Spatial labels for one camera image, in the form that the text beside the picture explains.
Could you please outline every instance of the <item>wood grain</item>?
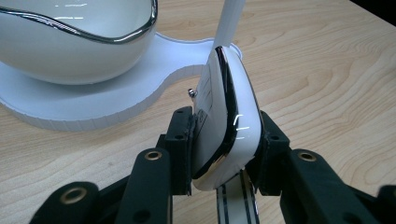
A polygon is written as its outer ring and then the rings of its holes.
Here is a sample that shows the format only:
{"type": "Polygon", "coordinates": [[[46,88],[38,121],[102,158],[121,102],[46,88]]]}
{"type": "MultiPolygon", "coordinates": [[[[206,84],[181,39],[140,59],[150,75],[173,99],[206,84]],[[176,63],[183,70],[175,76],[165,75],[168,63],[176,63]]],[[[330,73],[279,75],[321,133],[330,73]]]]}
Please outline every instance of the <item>wood grain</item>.
{"type": "MultiPolygon", "coordinates": [[[[223,1],[160,1],[158,31],[214,36],[223,1]]],[[[373,195],[396,184],[396,28],[347,0],[247,0],[234,43],[258,103],[293,148],[321,154],[342,179],[373,195]]],[[[172,112],[191,105],[180,80],[146,112],[86,133],[25,124],[0,107],[0,223],[27,223],[57,188],[104,188],[155,146],[172,112]]],[[[257,195],[262,223],[282,223],[277,197],[257,195]]],[[[216,223],[214,192],[176,197],[174,223],[216,223]]]]}

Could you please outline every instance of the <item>black metal bracket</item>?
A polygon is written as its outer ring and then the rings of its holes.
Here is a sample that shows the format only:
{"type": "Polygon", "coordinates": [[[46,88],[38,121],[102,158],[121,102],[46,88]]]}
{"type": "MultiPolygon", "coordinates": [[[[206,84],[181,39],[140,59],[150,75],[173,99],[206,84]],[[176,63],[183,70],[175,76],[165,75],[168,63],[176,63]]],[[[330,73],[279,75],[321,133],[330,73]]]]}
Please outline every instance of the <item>black metal bracket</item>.
{"type": "MultiPolygon", "coordinates": [[[[396,186],[377,197],[346,185],[319,154],[290,149],[262,112],[261,148],[246,170],[256,190],[279,196],[287,223],[396,223],[396,186]]],[[[75,182],[53,192],[31,223],[172,223],[172,196],[191,195],[191,107],[175,111],[155,148],[139,153],[129,176],[99,190],[75,182]]]]}

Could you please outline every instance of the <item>curved white base plate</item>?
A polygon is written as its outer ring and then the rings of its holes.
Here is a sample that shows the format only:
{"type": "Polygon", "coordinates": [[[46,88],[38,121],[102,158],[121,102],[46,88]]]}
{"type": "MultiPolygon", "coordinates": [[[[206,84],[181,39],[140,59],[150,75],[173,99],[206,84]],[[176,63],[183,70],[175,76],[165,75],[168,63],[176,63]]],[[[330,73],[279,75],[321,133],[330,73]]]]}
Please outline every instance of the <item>curved white base plate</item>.
{"type": "MultiPolygon", "coordinates": [[[[156,34],[131,70],[82,86],[36,80],[0,63],[0,103],[19,119],[44,129],[105,128],[143,112],[175,81],[201,74],[213,41],[182,41],[156,34]]],[[[237,46],[232,48],[242,57],[237,46]]]]}

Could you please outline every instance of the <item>screw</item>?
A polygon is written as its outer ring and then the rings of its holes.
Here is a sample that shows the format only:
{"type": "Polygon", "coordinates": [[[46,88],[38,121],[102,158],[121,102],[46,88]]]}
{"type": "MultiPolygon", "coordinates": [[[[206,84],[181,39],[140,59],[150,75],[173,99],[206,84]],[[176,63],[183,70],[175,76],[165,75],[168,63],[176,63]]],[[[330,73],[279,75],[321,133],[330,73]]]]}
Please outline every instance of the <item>screw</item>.
{"type": "Polygon", "coordinates": [[[195,91],[193,89],[189,89],[189,96],[191,99],[195,98],[195,96],[198,94],[198,91],[195,91]]]}

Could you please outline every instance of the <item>white ceramic bowl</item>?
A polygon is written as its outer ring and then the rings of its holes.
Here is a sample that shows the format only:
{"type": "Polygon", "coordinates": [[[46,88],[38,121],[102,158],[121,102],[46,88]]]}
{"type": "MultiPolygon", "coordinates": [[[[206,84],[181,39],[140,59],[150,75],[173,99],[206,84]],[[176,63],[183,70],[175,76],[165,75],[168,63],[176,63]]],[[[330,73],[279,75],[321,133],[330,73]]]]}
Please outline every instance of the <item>white ceramic bowl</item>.
{"type": "Polygon", "coordinates": [[[53,83],[104,81],[134,66],[157,15],[157,0],[1,1],[0,61],[53,83]]]}

